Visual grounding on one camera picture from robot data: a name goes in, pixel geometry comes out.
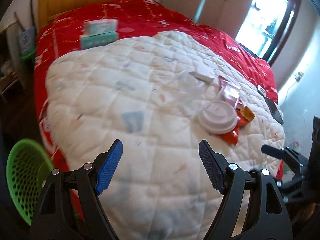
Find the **black smartphone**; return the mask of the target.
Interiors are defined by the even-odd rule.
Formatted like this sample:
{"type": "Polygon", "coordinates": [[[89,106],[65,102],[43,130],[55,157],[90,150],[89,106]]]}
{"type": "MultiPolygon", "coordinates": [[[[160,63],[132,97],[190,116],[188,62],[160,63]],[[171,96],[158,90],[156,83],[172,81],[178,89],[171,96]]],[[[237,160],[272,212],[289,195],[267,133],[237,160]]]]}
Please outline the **black smartphone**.
{"type": "Polygon", "coordinates": [[[260,85],[258,85],[258,92],[265,99],[265,102],[267,103],[267,106],[274,120],[276,120],[279,124],[283,125],[283,117],[281,116],[277,104],[266,96],[266,91],[260,85]]]}

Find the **red snack wrapper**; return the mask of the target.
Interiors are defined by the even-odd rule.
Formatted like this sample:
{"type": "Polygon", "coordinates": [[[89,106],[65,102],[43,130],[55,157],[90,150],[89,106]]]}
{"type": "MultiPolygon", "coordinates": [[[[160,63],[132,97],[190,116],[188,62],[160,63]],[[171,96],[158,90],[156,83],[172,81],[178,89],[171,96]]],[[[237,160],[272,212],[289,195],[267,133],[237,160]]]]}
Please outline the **red snack wrapper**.
{"type": "Polygon", "coordinates": [[[237,124],[233,128],[232,131],[221,134],[219,137],[226,143],[230,145],[236,145],[238,143],[238,137],[239,137],[239,131],[241,128],[245,127],[250,121],[245,116],[245,107],[242,107],[242,109],[236,109],[237,113],[237,124]]]}

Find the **dark framed window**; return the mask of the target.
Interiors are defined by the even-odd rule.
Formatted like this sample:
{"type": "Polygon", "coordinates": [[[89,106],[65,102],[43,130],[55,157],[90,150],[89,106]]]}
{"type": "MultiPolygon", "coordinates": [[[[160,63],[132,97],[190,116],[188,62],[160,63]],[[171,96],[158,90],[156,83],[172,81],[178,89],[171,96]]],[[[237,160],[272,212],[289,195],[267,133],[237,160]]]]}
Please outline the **dark framed window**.
{"type": "Polygon", "coordinates": [[[270,65],[286,43],[302,0],[252,0],[236,35],[236,42],[270,65]]]}

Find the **green plastic stool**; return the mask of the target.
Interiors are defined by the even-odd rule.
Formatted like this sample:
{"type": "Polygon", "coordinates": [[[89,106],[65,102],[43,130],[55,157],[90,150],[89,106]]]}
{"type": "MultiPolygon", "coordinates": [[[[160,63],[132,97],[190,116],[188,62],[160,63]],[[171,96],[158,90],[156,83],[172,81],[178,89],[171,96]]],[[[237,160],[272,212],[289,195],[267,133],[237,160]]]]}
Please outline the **green plastic stool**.
{"type": "Polygon", "coordinates": [[[23,73],[24,82],[27,82],[28,79],[33,75],[34,68],[35,68],[36,50],[37,48],[21,56],[22,73],[23,73]]]}

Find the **white wardrobe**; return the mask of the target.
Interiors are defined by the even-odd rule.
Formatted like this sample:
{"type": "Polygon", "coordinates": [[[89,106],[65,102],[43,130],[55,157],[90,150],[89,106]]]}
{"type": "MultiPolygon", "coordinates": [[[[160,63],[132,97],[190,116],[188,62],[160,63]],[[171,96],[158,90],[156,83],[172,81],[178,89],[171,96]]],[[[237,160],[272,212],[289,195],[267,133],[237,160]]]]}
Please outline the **white wardrobe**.
{"type": "Polygon", "coordinates": [[[252,0],[156,0],[193,20],[227,33],[236,35],[249,11],[252,0]]]}

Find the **lower teal tissue pack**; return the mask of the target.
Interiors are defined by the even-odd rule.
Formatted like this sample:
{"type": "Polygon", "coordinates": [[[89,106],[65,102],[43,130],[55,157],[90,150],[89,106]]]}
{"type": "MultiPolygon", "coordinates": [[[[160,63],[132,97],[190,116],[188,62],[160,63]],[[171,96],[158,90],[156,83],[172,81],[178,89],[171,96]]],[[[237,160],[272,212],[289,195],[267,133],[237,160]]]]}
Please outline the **lower teal tissue pack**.
{"type": "Polygon", "coordinates": [[[117,32],[102,33],[96,35],[81,35],[80,36],[80,47],[81,50],[105,46],[118,39],[117,32]]]}

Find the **clear plastic tray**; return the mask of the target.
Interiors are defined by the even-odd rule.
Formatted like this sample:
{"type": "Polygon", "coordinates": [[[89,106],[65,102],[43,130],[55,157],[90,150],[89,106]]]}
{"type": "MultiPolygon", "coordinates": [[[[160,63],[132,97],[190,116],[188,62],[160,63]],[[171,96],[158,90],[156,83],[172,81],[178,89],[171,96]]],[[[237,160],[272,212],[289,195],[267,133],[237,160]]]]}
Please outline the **clear plastic tray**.
{"type": "Polygon", "coordinates": [[[192,119],[208,105],[206,91],[213,83],[205,83],[184,70],[159,89],[159,108],[169,114],[192,119]]]}

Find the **white plastic cup lid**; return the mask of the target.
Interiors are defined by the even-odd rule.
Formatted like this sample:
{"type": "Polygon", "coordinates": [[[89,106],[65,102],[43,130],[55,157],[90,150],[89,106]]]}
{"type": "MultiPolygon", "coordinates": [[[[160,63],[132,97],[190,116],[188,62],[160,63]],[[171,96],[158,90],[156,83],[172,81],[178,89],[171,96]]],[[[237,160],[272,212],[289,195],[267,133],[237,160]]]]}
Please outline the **white plastic cup lid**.
{"type": "Polygon", "coordinates": [[[200,111],[198,119],[209,133],[216,135],[230,132],[238,122],[235,109],[222,100],[214,100],[208,107],[200,111]]]}

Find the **wall power socket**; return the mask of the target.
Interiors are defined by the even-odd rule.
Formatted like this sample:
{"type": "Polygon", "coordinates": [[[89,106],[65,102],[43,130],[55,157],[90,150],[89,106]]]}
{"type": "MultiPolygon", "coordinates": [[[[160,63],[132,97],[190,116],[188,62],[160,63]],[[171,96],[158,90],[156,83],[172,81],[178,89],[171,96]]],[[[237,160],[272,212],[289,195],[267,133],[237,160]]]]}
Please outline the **wall power socket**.
{"type": "Polygon", "coordinates": [[[296,72],[295,73],[295,80],[296,82],[299,82],[301,78],[303,77],[304,73],[303,72],[296,72]]]}

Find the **white bookshelf desk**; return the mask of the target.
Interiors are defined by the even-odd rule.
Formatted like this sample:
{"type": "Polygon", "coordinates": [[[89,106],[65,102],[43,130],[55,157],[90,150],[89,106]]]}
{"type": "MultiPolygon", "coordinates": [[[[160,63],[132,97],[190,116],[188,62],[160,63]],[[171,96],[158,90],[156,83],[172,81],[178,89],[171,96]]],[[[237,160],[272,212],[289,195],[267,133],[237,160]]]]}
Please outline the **white bookshelf desk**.
{"type": "Polygon", "coordinates": [[[21,33],[17,21],[1,31],[1,102],[7,103],[7,94],[18,83],[25,88],[24,71],[18,35],[21,33]]]}

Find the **red stick by headboard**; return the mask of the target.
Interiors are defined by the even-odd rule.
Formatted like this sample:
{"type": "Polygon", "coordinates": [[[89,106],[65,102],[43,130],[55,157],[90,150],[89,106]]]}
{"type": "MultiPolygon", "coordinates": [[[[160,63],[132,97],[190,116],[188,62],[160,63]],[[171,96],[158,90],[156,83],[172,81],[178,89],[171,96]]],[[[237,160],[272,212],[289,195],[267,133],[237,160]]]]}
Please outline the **red stick by headboard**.
{"type": "Polygon", "coordinates": [[[20,20],[20,18],[19,18],[19,16],[18,16],[18,14],[17,14],[16,11],[14,12],[14,17],[15,17],[16,22],[18,23],[21,31],[26,31],[26,28],[25,28],[25,27],[23,26],[23,24],[21,23],[21,20],[20,20]]]}

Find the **white styrofoam piece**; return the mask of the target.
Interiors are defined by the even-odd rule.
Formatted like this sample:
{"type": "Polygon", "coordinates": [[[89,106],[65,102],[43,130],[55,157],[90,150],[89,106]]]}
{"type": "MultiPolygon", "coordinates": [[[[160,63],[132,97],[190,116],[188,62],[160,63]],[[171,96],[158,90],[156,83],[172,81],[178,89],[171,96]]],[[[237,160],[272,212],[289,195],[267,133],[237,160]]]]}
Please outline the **white styrofoam piece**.
{"type": "Polygon", "coordinates": [[[189,72],[189,75],[193,76],[194,78],[201,80],[205,83],[213,83],[214,77],[207,76],[198,72],[189,72]]]}

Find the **white quilted blanket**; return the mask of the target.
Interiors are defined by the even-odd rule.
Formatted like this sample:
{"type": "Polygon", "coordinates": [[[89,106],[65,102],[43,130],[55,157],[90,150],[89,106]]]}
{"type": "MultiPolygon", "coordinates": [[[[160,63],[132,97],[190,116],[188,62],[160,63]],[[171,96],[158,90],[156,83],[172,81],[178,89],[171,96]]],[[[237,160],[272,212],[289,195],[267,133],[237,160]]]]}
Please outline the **white quilted blanket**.
{"type": "Polygon", "coordinates": [[[48,68],[48,122],[71,170],[92,162],[114,140],[123,156],[99,199],[121,239],[202,239],[222,200],[199,157],[207,140],[214,151],[244,170],[279,161],[262,154],[264,144],[284,146],[274,120],[253,84],[221,56],[190,35],[163,31],[73,51],[48,68]],[[159,89],[176,74],[207,68],[240,87],[240,99],[255,114],[230,145],[209,134],[198,115],[188,119],[159,108],[159,89]]]}

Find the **blue paper bag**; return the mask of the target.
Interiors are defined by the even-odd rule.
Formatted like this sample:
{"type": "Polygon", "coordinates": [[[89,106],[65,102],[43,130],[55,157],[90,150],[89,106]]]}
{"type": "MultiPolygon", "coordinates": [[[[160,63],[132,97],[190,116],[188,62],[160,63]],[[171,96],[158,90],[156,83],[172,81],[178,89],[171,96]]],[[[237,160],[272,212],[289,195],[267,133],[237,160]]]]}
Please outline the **blue paper bag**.
{"type": "Polygon", "coordinates": [[[18,45],[21,55],[27,55],[35,49],[35,27],[31,27],[20,33],[18,36],[18,45]]]}

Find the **green perforated plastic wastebasket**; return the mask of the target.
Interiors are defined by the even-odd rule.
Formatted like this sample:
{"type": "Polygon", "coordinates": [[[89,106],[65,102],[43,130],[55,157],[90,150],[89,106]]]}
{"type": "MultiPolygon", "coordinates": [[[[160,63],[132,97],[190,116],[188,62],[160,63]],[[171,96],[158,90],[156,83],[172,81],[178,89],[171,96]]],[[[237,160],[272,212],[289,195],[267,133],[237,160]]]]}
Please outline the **green perforated plastic wastebasket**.
{"type": "Polygon", "coordinates": [[[24,221],[30,225],[39,196],[54,168],[45,149],[35,140],[22,139],[7,160],[7,185],[11,199],[24,221]]]}

